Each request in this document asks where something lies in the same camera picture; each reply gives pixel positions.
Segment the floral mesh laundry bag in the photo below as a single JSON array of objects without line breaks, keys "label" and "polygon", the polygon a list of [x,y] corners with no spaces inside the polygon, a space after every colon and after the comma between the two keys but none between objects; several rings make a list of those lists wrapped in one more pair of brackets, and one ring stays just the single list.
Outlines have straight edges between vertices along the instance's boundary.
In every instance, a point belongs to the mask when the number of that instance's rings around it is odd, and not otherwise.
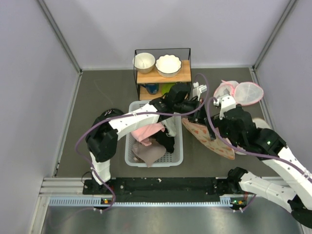
[{"label": "floral mesh laundry bag", "polygon": [[206,148],[227,159],[235,159],[234,149],[226,145],[219,138],[212,140],[207,126],[191,123],[186,118],[182,118],[181,122],[183,126]]}]

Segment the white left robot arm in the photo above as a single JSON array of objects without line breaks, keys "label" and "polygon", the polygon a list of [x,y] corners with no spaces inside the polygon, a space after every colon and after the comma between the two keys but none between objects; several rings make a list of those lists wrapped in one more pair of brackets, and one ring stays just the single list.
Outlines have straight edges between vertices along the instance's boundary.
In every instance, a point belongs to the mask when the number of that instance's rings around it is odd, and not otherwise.
[{"label": "white left robot arm", "polygon": [[118,110],[112,109],[99,116],[85,138],[92,160],[94,188],[102,194],[109,191],[110,159],[115,155],[117,142],[122,137],[170,117],[195,116],[204,106],[200,96],[206,91],[206,85],[196,82],[193,84],[193,97],[188,99],[189,86],[178,82],[162,97],[150,100],[139,109],[124,115],[118,115]]}]

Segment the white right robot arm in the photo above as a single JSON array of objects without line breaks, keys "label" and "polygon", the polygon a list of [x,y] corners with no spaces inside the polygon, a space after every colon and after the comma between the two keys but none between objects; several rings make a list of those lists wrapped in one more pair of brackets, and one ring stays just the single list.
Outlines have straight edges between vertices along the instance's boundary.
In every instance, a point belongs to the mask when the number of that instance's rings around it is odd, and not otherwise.
[{"label": "white right robot arm", "polygon": [[241,190],[259,195],[287,212],[300,224],[312,226],[312,174],[294,156],[277,132],[258,128],[249,112],[243,110],[230,95],[213,101],[220,113],[208,117],[210,134],[227,146],[246,155],[255,156],[273,169],[287,186],[269,182],[242,168],[228,174],[228,188],[233,193]]}]

